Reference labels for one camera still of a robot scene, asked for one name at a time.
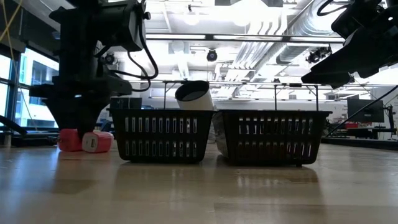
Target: pink block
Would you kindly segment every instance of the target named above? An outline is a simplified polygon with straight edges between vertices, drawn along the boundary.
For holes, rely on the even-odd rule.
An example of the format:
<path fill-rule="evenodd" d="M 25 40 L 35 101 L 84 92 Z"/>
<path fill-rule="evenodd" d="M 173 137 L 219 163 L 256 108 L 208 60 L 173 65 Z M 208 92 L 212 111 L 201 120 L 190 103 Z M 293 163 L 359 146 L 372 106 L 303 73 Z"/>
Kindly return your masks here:
<path fill-rule="evenodd" d="M 61 151 L 82 151 L 81 140 L 76 129 L 63 129 L 60 131 L 58 147 Z"/>
<path fill-rule="evenodd" d="M 113 134 L 107 132 L 91 132 L 83 136 L 82 148 L 86 152 L 101 153 L 111 150 Z"/>

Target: black basket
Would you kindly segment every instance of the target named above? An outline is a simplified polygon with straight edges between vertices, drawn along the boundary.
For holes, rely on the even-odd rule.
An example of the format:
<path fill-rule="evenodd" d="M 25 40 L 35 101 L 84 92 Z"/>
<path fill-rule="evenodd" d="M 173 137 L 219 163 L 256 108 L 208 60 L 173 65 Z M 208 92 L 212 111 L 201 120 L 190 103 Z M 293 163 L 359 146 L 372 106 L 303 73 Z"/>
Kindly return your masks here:
<path fill-rule="evenodd" d="M 330 113 L 221 110 L 213 118 L 218 150 L 235 164 L 312 164 Z"/>
<path fill-rule="evenodd" d="M 120 158 L 133 162 L 203 160 L 213 111 L 110 109 Z"/>

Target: computer monitor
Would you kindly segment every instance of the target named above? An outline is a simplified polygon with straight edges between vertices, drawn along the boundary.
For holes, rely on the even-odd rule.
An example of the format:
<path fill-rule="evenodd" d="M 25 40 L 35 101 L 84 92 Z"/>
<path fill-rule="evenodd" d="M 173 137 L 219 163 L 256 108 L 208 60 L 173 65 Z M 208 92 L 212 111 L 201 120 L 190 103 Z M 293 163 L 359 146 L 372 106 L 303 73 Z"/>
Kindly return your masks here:
<path fill-rule="evenodd" d="M 364 106 L 370 104 L 371 102 L 373 102 L 373 100 L 347 99 L 348 117 L 359 111 Z M 361 111 L 349 121 L 377 123 L 384 122 L 383 101 L 377 101 L 375 104 Z"/>

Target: wooden table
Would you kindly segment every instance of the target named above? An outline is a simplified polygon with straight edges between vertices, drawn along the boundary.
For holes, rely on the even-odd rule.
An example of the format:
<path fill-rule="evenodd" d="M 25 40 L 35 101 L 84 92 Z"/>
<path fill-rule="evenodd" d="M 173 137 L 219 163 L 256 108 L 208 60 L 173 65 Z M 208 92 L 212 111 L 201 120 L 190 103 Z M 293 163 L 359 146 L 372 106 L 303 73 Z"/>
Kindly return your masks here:
<path fill-rule="evenodd" d="M 321 145 L 315 164 L 131 164 L 116 151 L 0 149 L 0 223 L 397 223 L 398 154 Z"/>

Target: white cup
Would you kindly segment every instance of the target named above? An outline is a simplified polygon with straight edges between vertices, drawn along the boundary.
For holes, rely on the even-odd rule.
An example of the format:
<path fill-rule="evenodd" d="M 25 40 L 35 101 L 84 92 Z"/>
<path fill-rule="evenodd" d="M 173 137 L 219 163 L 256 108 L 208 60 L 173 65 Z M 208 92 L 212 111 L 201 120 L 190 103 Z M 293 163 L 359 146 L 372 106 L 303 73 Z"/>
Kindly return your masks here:
<path fill-rule="evenodd" d="M 175 98 L 181 110 L 214 110 L 210 86 L 205 81 L 190 81 L 180 86 Z"/>

